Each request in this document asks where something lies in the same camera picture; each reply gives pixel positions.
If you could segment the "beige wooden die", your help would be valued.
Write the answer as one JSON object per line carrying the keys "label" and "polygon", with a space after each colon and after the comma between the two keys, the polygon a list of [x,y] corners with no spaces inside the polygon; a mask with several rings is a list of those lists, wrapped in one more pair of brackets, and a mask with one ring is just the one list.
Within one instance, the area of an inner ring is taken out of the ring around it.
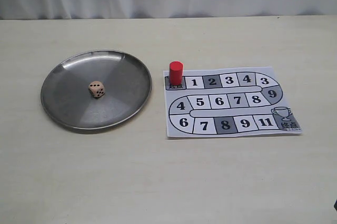
{"label": "beige wooden die", "polygon": [[93,81],[88,86],[89,92],[92,97],[98,99],[105,94],[105,87],[100,81]]}

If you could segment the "red cylinder game piece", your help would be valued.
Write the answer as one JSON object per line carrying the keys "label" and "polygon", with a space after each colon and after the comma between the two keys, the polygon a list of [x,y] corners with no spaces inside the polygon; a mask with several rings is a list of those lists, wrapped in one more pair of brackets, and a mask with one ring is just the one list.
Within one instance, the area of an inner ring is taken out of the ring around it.
{"label": "red cylinder game piece", "polygon": [[180,85],[183,77],[183,64],[173,61],[169,65],[169,81],[172,85]]}

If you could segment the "printed paper game board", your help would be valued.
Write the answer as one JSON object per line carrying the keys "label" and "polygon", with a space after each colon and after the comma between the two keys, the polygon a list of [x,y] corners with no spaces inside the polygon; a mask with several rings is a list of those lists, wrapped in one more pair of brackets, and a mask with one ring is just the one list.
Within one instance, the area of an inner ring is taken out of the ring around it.
{"label": "printed paper game board", "polygon": [[164,71],[169,138],[301,134],[272,67],[185,70],[182,82]]}

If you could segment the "round stainless steel plate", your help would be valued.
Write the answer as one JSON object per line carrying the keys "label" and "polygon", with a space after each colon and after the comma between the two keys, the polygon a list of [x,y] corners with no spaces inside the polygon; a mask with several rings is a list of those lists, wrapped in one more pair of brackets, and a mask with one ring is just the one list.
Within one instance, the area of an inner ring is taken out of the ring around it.
{"label": "round stainless steel plate", "polygon": [[[88,86],[100,81],[105,94],[96,99]],[[152,78],[133,55],[115,50],[92,50],[59,63],[41,87],[46,114],[69,130],[101,131],[136,115],[149,100]]]}

